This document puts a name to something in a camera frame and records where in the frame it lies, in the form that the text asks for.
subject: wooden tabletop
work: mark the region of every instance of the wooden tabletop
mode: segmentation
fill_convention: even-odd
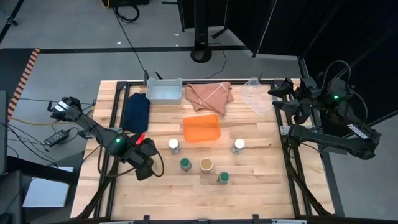
[[[99,87],[93,119],[105,127],[109,126],[116,82],[102,81]],[[161,178],[152,176],[143,181],[136,179],[135,172],[118,177],[113,220],[142,220],[144,215],[150,215],[152,220],[251,219],[253,214],[259,214],[260,218],[294,217],[275,110],[268,111],[263,117],[258,116],[242,102],[241,87],[233,85],[235,100],[226,105],[226,116],[218,114],[221,136],[215,141],[185,142],[183,118],[215,113],[209,110],[194,111],[184,93],[180,105],[150,106],[146,134],[155,141],[164,158],[165,174]],[[269,88],[269,85],[262,87],[264,92]],[[145,91],[144,86],[132,86],[129,94]],[[122,92],[119,105],[122,105],[123,95]],[[269,96],[267,100],[271,104],[272,97]],[[121,106],[116,124],[120,122],[120,115]],[[282,117],[287,125],[284,113]],[[180,142],[179,154],[172,154],[168,149],[168,141],[172,138]],[[242,153],[233,154],[231,146],[237,138],[244,139],[246,146]],[[88,141],[85,156],[97,146],[94,140]],[[324,208],[333,213],[319,153],[307,146],[300,146],[299,151],[308,188]],[[98,155],[96,151],[82,165],[71,217],[81,213],[98,188]],[[179,167],[178,162],[183,157],[192,162],[189,172]],[[209,174],[200,172],[199,161],[204,157],[214,163]],[[160,173],[158,157],[154,156],[154,160],[154,171]],[[120,164],[119,172],[129,168],[129,164]],[[223,171],[230,174],[226,185],[216,181],[218,174]],[[296,189],[300,212],[305,214],[302,194],[297,186]],[[105,192],[102,215],[107,198],[108,192]]]

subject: navy blue cloth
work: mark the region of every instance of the navy blue cloth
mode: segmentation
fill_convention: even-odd
[[[145,93],[135,93],[129,97],[124,111],[123,130],[142,134],[148,130],[150,102]]]

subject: tan cup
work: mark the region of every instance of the tan cup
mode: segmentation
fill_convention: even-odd
[[[200,161],[200,169],[204,174],[210,173],[213,168],[213,162],[209,158],[203,158]]]

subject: white bottle cap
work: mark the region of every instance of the white bottle cap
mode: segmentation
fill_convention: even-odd
[[[177,139],[170,139],[169,140],[169,148],[175,149],[178,146],[178,140]]]
[[[235,140],[235,147],[238,148],[238,149],[243,149],[243,147],[244,147],[243,139]]]

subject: concrete floor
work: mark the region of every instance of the concrete floor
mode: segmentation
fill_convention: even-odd
[[[180,31],[177,6],[161,5],[161,0],[152,0],[147,6],[140,6],[141,16],[133,24],[123,24],[135,47],[175,47],[193,45],[193,32]],[[2,7],[15,5],[16,0],[0,1]],[[25,1],[17,17],[18,27],[11,27],[0,48],[29,47],[41,49],[107,48],[129,47],[125,36],[111,10],[103,9],[95,0],[39,0]],[[218,39],[223,45],[242,45],[231,33],[226,32]],[[251,58],[248,51],[226,51],[227,63],[224,72],[216,78],[251,78],[264,72],[263,78],[300,78],[295,58],[268,56]],[[208,63],[198,64],[189,57],[189,52],[139,53],[144,67],[153,75],[159,72],[164,78],[203,78],[220,70],[224,63],[222,52],[213,52]],[[74,96],[90,103],[96,98],[101,80],[142,79],[142,70],[133,53],[92,54],[40,54],[22,94],[23,98],[59,100],[63,96]],[[52,120],[44,102],[21,100],[14,117],[36,123]],[[332,155],[332,164],[347,217],[390,218],[398,220],[396,189],[398,178],[393,171],[398,154],[394,152],[397,142],[394,138],[394,124],[377,126],[383,133],[377,156],[370,161]],[[39,140],[52,135],[50,126],[32,127],[11,122]],[[69,125],[58,125],[67,129]],[[74,141],[51,148],[47,153],[63,166],[77,167],[85,141]],[[18,142],[9,141],[18,149],[19,155],[27,160],[48,164],[25,150]],[[66,220],[71,209],[71,199],[61,210],[43,212],[34,217],[33,223],[48,223]]]

